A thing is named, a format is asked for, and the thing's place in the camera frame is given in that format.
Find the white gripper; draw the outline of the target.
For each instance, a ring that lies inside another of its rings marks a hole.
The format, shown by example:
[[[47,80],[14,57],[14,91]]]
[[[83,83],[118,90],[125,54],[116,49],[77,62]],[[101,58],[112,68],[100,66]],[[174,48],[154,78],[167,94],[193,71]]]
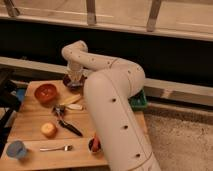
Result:
[[[83,66],[71,61],[67,65],[67,72],[72,82],[79,82],[83,75]]]

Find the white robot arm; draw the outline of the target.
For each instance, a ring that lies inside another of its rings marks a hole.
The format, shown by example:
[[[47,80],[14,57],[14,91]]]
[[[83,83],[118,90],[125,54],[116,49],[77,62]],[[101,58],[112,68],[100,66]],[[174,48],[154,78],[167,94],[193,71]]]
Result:
[[[128,102],[143,89],[143,68],[122,58],[92,54],[83,41],[65,46],[62,56],[92,71],[84,83],[84,100],[110,169],[161,171]]]

